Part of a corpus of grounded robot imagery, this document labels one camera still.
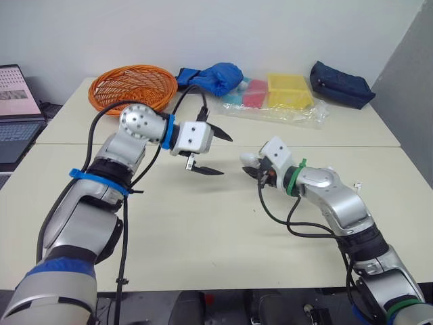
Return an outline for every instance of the blue glove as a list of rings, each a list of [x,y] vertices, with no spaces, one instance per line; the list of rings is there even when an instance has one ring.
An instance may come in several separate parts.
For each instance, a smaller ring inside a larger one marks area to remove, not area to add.
[[[242,71],[232,63],[217,63],[199,71],[182,68],[177,81],[179,86],[197,85],[221,97],[235,89],[244,78]]]

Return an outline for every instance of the laptop keyboard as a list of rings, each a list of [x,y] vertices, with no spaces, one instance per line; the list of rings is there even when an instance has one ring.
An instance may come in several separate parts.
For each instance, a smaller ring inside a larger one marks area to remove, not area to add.
[[[3,187],[3,185],[6,184],[9,177],[10,177],[10,175],[0,175],[0,190]]]
[[[0,141],[28,140],[39,124],[8,124],[0,125]]]

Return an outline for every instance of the yellow plastic box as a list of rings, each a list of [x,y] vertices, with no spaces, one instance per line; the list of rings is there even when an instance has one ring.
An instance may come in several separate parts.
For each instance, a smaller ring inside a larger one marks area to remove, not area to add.
[[[313,97],[304,76],[297,74],[268,74],[268,106],[303,110],[313,105]]]

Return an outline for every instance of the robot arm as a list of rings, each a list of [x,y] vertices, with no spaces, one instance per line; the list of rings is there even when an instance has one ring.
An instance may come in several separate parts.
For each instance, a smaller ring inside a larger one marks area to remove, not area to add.
[[[157,114],[142,104],[122,111],[119,130],[106,140],[86,172],[70,173],[73,184],[43,230],[45,256],[16,288],[2,325],[92,324],[97,293],[93,267],[112,254],[120,238],[122,221],[116,212],[131,193],[131,179],[146,144],[188,156],[188,170],[221,174],[197,167],[194,160],[209,151],[214,136],[231,141],[202,113],[198,121],[176,125],[173,115]]]
[[[392,246],[386,243],[361,198],[331,169],[296,166],[292,153],[274,137],[258,156],[241,156],[244,171],[290,196],[301,196],[318,206],[339,248],[350,258],[359,276],[357,286],[377,324],[425,324],[433,320],[433,307]]]

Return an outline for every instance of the white table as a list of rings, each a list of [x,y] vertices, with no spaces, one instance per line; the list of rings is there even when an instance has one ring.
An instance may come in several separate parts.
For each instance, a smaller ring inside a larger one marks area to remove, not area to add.
[[[87,78],[65,103],[55,119],[37,139],[38,144],[86,144],[89,126],[97,111],[90,105],[87,92],[93,78]],[[179,94],[171,101],[172,110]],[[218,105],[216,98],[207,96],[208,107]],[[176,114],[177,121],[195,120],[202,106],[199,95],[187,95]],[[366,105],[362,110],[329,106],[330,115],[321,130],[293,125],[252,121],[211,112],[209,122],[223,128],[237,146],[261,146],[274,135],[280,136],[288,146],[352,146],[399,147],[400,144],[385,126],[375,110]],[[102,144],[118,128],[118,119],[104,116],[96,129],[95,144]],[[215,146],[227,142],[215,139]]]
[[[291,236],[263,212],[256,183],[238,155],[256,147],[211,148],[202,165],[225,172],[206,177],[184,169],[185,158],[162,152],[130,199],[125,290],[297,288],[343,286],[344,267],[333,240]],[[149,146],[146,162],[155,146]],[[294,148],[294,158],[331,165],[361,196],[378,227],[418,282],[433,281],[433,191],[400,148]],[[84,145],[36,145],[0,191],[0,288],[13,289],[33,266],[37,234],[47,211],[81,167]],[[269,188],[265,200],[284,217],[294,199]],[[325,223],[302,201],[295,219]],[[113,291],[120,260],[96,267],[98,289]]]

